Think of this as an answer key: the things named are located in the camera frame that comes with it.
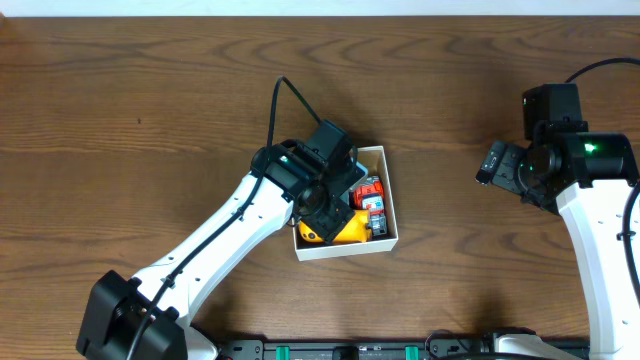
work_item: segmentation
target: cardboard box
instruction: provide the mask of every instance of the cardboard box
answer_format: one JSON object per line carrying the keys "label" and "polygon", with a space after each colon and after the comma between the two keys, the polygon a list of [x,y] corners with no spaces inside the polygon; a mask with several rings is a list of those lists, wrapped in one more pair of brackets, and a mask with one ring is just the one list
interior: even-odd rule
{"label": "cardboard box", "polygon": [[367,176],[379,176],[384,187],[384,209],[387,217],[387,235],[380,239],[374,239],[366,243],[334,244],[310,243],[304,241],[298,227],[293,229],[293,244],[298,260],[325,259],[337,256],[369,254],[382,251],[390,251],[398,242],[398,227],[396,226],[396,214],[393,209],[393,196],[391,194],[391,181],[387,172],[387,160],[382,146],[371,146],[358,149],[358,162],[368,170]]}

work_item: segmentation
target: robotic arm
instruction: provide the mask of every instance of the robotic arm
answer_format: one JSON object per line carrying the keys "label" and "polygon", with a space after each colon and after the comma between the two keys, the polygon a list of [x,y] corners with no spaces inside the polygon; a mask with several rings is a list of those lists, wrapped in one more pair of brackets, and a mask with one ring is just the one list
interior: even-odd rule
{"label": "robotic arm", "polygon": [[[271,146],[282,81],[318,121],[307,142]],[[366,178],[367,170],[357,162],[349,136],[330,121],[319,120],[284,77],[276,84],[271,115],[267,146],[256,153],[250,173],[209,220],[129,281],[110,271],[94,285],[76,343],[82,355],[90,360],[125,359],[128,354],[138,360],[216,359],[217,348],[191,321],[231,269],[290,219],[303,220],[331,243],[354,216],[341,198]]]}
{"label": "robotic arm", "polygon": [[[621,134],[588,132],[573,83],[532,89],[524,93],[523,104],[531,145],[494,143],[476,180],[562,216],[589,312],[590,359],[636,358],[640,308],[620,241],[623,209],[639,178],[631,144]],[[631,219],[636,219],[633,225],[638,222],[636,207]],[[633,246],[637,250],[637,241]],[[505,335],[496,340],[495,350],[574,358],[533,338]]]}

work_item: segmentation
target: red object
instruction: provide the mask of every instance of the red object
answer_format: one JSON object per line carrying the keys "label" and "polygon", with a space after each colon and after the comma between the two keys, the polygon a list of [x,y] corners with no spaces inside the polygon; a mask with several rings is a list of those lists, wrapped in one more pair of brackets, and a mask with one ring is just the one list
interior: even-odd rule
{"label": "red object", "polygon": [[353,192],[353,202],[361,210],[370,210],[371,215],[384,213],[384,188],[380,178],[372,176]]}

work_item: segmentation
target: black base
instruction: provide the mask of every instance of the black base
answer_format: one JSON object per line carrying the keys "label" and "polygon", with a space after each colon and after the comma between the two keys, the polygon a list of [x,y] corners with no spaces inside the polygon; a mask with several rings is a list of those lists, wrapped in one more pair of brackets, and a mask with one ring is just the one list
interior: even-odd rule
{"label": "black base", "polygon": [[[425,342],[262,342],[260,340],[231,341],[222,347],[222,360],[285,360],[278,358],[277,349],[289,348],[287,360],[410,360],[408,347],[417,348],[417,360],[465,354],[460,342],[472,352],[492,352],[493,334],[483,337],[454,338],[451,335],[429,340],[431,354]],[[589,359],[589,342],[585,340],[550,340],[545,343],[578,358]]]}

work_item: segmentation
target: green connector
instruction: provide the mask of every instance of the green connector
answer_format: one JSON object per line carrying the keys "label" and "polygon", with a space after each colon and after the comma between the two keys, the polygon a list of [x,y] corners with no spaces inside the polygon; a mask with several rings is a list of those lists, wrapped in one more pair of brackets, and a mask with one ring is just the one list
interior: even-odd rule
{"label": "green connector", "polygon": [[420,350],[417,346],[407,346],[404,348],[406,360],[420,360]]}
{"label": "green connector", "polygon": [[289,347],[278,346],[276,347],[276,360],[289,360]]}

